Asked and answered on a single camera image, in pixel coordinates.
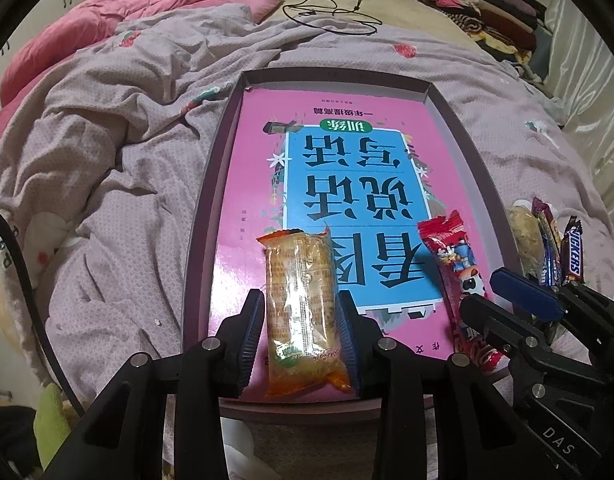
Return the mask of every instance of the green cloth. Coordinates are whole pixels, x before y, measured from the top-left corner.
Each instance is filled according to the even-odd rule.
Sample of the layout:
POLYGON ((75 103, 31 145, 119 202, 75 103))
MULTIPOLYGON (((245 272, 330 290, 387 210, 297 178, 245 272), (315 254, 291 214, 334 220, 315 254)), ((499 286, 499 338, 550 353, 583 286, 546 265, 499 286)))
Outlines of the green cloth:
POLYGON ((50 384, 40 394, 34 419, 34 435, 40 465, 46 469, 58 448, 70 434, 70 427, 63 415, 63 401, 58 386, 50 384))

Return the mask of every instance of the chocolate bar wrapper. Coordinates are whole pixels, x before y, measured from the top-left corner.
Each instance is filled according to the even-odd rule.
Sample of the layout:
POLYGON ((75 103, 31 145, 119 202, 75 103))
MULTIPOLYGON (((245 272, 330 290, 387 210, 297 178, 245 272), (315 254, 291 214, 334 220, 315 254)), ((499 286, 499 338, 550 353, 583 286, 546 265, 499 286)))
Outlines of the chocolate bar wrapper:
POLYGON ((545 286, 560 285, 562 266, 560 262, 560 232, 549 206, 538 197, 533 198, 532 214, 538 220, 542 243, 545 248, 544 265, 540 284, 545 286))
POLYGON ((577 216, 572 216, 562 238, 562 284, 584 283, 583 226, 577 216))

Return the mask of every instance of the white curtain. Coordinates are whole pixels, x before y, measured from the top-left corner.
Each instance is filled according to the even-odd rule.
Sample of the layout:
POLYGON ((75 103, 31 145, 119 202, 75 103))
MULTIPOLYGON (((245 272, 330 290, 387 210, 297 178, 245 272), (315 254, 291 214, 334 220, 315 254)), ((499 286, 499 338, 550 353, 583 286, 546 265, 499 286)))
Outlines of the white curtain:
POLYGON ((546 86, 562 99, 569 142, 591 173, 614 227, 614 57, 571 0, 552 0, 546 86))

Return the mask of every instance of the black cable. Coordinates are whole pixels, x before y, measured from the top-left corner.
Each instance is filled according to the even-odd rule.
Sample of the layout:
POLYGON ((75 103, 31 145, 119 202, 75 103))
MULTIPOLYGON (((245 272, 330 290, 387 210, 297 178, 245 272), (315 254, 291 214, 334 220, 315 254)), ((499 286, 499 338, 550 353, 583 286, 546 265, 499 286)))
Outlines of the black cable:
POLYGON ((353 10, 348 10, 348 9, 343 9, 342 7, 338 7, 338 4, 335 2, 335 0, 328 0, 334 5, 333 7, 323 6, 319 4, 306 5, 307 2, 309 1, 310 0, 303 0, 299 4, 283 5, 283 14, 287 18, 292 20, 293 22, 298 23, 299 25, 305 25, 306 27, 317 28, 320 30, 324 30, 326 32, 338 34, 339 36, 371 36, 372 34, 375 34, 376 32, 378 32, 376 25, 383 24, 383 22, 379 20, 378 18, 374 18, 373 16, 370 16, 369 14, 365 14, 363 12, 358 12, 358 9, 360 9, 360 4, 363 2, 363 0, 358 0, 358 2, 356 3, 356 7, 354 7, 353 10), (364 25, 365 27, 368 27, 369 30, 367 30, 366 32, 349 32, 349 31, 344 31, 344 30, 336 30, 333 28, 319 27, 318 25, 312 25, 311 23, 305 23, 305 22, 302 22, 301 20, 297 20, 294 16, 289 15, 289 13, 287 12, 287 9, 299 10, 300 12, 297 14, 297 16, 316 16, 319 13, 328 14, 332 18, 336 18, 341 15, 345 16, 346 18, 350 16, 352 17, 359 16, 361 18, 360 20, 351 20, 351 21, 354 23, 359 23, 360 25, 364 25))
POLYGON ((31 286, 30 275, 28 273, 27 265, 25 265, 23 253, 20 250, 20 246, 18 245, 16 237, 14 236, 14 233, 12 233, 9 224, 1 215, 0 237, 12 257, 12 262, 14 263, 16 274, 18 275, 18 281, 20 282, 20 288, 23 291, 23 297, 25 298, 25 303, 27 304, 28 312, 30 313, 31 324, 34 329, 34 333, 36 334, 36 339, 38 340, 38 343, 45 354, 50 368, 52 368, 52 371, 54 372, 59 386, 63 389, 63 392, 65 392, 65 395, 67 396, 67 399, 69 399, 69 402, 71 402, 74 411, 76 411, 79 416, 82 416, 85 413, 85 410, 79 402, 78 397, 76 397, 76 394, 72 390, 67 377, 65 377, 65 373, 63 372, 61 365, 58 363, 56 354, 52 349, 51 343, 49 342, 47 332, 45 332, 45 325, 43 324, 43 320, 40 318, 40 313, 38 311, 38 307, 36 306, 34 291, 31 286))

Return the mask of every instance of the pink book cover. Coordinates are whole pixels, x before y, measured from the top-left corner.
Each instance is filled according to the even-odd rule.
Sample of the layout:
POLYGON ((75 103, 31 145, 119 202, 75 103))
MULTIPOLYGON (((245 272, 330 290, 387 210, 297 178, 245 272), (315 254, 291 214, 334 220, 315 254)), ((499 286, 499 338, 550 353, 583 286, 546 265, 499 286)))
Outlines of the pink book cover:
MULTIPOLYGON (((417 223, 458 210, 488 282, 482 241, 461 176, 421 102, 320 91, 254 88, 244 94, 213 268, 209 334, 265 290, 257 238, 328 226, 338 288, 385 335, 447 359, 454 338, 436 258, 417 223)), ((267 398, 266 328, 241 400, 322 402, 352 398, 325 385, 267 398)))

